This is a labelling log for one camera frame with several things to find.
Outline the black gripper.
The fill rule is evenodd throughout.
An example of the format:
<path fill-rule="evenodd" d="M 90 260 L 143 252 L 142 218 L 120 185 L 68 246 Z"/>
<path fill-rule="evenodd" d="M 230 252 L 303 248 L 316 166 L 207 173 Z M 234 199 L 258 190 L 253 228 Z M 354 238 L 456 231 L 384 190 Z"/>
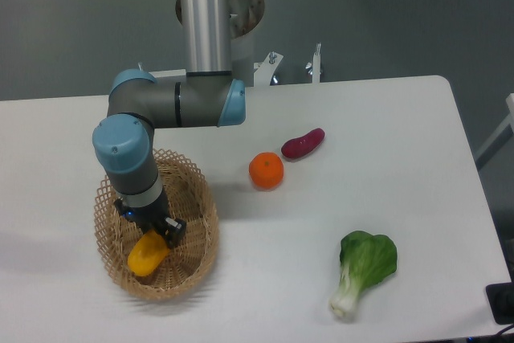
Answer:
<path fill-rule="evenodd" d="M 117 198 L 113 205 L 118 215 L 134 224 L 142 234 L 156 231 L 170 249 L 177 247 L 186 234 L 186 221 L 169 217 L 169 201 L 165 192 L 143 207 L 126 206 L 121 198 Z"/>

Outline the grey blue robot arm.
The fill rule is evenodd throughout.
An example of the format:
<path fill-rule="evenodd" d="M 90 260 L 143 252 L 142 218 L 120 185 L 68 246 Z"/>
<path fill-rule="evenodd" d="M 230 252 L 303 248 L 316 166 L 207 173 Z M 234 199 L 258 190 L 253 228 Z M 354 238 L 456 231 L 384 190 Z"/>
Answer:
<path fill-rule="evenodd" d="M 114 80 L 107 116 L 92 144 L 114 190 L 119 215 L 176 247 L 186 223 L 172 218 L 153 157 L 156 129 L 239 125 L 245 87 L 233 76 L 229 0 L 181 0 L 186 74 L 159 80 L 128 69 Z"/>

